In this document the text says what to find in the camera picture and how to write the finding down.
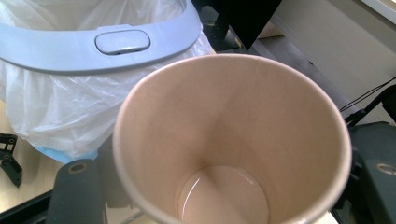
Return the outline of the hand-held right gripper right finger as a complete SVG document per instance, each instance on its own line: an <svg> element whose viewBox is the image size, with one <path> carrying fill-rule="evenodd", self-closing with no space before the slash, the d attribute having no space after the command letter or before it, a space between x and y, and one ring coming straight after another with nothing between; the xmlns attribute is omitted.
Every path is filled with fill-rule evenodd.
<svg viewBox="0 0 396 224"><path fill-rule="evenodd" d="M354 205L362 205L373 224L396 224L396 163L354 149L350 177Z"/></svg>

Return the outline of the black folding chair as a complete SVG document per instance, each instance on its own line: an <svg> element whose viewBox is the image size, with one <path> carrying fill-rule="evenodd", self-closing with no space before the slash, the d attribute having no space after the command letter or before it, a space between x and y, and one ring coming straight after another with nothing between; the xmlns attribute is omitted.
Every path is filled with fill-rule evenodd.
<svg viewBox="0 0 396 224"><path fill-rule="evenodd" d="M374 100L363 109L345 118L348 127L353 127L366 117L379 104L387 114L396 122L396 84L380 92Z"/></svg>

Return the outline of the black stand base striped tape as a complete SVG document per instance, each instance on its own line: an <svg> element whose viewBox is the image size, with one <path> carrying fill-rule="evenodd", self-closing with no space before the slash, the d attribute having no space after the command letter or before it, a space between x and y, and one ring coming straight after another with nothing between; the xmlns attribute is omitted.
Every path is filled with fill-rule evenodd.
<svg viewBox="0 0 396 224"><path fill-rule="evenodd" d="M244 50L245 46L223 13L217 12L213 7L204 6L199 16L204 33L215 52Z"/></svg>

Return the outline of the clear trash bag blue edge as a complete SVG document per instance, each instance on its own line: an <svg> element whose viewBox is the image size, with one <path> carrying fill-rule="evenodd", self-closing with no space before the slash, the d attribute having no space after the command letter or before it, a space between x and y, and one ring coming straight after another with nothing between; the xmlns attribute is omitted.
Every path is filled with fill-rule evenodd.
<svg viewBox="0 0 396 224"><path fill-rule="evenodd" d="M177 0L0 0L0 23L37 31L85 31L132 26L178 16ZM145 66L98 75L39 73L0 60L0 100L13 131L41 153L61 162L93 159L112 134L120 106L150 73L180 60L206 55L201 33L182 53Z"/></svg>

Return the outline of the brown paper cup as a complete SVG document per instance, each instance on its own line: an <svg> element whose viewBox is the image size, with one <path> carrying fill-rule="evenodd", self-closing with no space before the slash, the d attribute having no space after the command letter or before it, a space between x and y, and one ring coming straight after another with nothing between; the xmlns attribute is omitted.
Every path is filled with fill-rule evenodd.
<svg viewBox="0 0 396 224"><path fill-rule="evenodd" d="M313 224L351 166L330 97L289 66L216 54L143 78L113 134L120 181L160 224Z"/></svg>

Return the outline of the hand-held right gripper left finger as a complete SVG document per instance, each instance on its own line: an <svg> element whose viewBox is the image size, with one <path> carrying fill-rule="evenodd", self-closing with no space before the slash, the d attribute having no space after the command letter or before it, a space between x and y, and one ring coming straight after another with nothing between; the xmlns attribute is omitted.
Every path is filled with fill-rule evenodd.
<svg viewBox="0 0 396 224"><path fill-rule="evenodd" d="M46 224L106 224L105 203L93 160L72 161L58 171Z"/></svg>

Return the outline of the grey trash can white lid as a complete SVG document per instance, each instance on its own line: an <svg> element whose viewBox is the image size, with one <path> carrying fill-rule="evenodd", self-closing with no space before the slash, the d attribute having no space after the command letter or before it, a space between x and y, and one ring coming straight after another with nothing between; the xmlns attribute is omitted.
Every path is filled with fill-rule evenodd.
<svg viewBox="0 0 396 224"><path fill-rule="evenodd" d="M85 31L37 31L0 23L0 60L26 70L61 76L125 71L174 57L201 33L190 0L169 20Z"/></svg>

